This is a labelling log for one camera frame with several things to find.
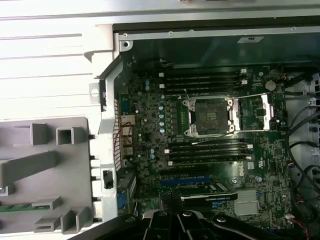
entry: capacitor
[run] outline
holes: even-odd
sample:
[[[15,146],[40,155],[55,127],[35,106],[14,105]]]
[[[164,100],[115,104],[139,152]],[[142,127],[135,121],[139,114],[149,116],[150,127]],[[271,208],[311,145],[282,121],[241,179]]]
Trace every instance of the capacitor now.
[[[261,183],[263,179],[260,176],[256,176],[255,180],[256,180],[257,183]]]
[[[277,85],[274,81],[269,80],[264,85],[265,89],[269,90],[270,92],[274,91],[277,88]]]

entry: motherboard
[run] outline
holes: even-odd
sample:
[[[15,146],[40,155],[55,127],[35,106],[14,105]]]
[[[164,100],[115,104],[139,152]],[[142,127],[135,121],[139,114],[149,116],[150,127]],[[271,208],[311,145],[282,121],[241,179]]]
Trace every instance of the motherboard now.
[[[163,209],[162,193],[175,192],[208,219],[289,228],[282,77],[271,66],[137,71],[117,99],[132,212]]]

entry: cpu socket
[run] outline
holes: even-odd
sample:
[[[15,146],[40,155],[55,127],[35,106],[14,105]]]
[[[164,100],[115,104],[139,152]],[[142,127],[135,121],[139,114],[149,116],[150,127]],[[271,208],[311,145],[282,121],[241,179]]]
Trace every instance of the cpu socket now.
[[[240,130],[237,99],[228,96],[196,96],[185,99],[189,129],[184,135],[192,138],[211,138]]]

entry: connector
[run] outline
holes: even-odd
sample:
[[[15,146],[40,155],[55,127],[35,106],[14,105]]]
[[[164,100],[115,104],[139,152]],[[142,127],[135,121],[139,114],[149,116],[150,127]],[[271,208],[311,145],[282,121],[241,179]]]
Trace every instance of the connector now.
[[[295,216],[292,215],[292,214],[290,214],[290,213],[287,213],[286,215],[284,215],[284,217],[285,217],[285,219],[287,219],[287,220],[290,220],[290,219],[294,219],[294,218],[295,218]]]

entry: blue pcie slot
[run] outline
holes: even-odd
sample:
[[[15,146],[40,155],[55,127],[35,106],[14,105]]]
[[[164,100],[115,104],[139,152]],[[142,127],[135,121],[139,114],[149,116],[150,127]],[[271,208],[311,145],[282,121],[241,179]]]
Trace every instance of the blue pcie slot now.
[[[162,186],[178,185],[178,184],[211,183],[211,182],[212,182],[212,179],[210,177],[172,179],[172,180],[161,180],[160,181]]]

